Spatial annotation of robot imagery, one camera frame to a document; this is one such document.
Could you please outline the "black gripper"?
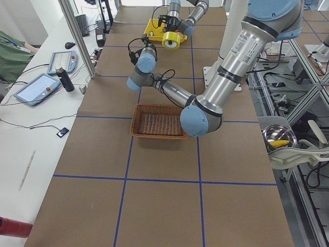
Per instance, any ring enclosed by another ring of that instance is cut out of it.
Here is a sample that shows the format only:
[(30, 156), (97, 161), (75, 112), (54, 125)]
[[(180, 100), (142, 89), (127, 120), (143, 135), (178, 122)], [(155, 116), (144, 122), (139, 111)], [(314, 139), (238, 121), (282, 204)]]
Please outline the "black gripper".
[(179, 25), (179, 18), (175, 16), (166, 15), (165, 27), (167, 31), (176, 31)]

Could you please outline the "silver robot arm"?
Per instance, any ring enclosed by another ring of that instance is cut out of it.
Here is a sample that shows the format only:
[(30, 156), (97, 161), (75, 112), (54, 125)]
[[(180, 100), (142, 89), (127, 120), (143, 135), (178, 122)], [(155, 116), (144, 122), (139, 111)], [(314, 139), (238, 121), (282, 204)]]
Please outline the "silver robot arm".
[(205, 91), (193, 95), (155, 73), (156, 49), (145, 44), (127, 86), (138, 91), (153, 87), (182, 108), (180, 123), (190, 136), (203, 136), (222, 124), (224, 104), (252, 70), (265, 45), (297, 37), (302, 28), (303, 1), (233, 1), (226, 33), (235, 40), (228, 52), (214, 64)]
[(166, 31), (179, 31), (183, 35), (190, 37), (195, 30), (196, 23), (201, 17), (208, 11), (209, 1), (189, 1), (193, 6), (194, 10), (189, 16), (183, 20), (180, 15), (181, 4), (179, 0), (171, 0), (169, 2), (168, 14), (165, 15), (165, 28)]

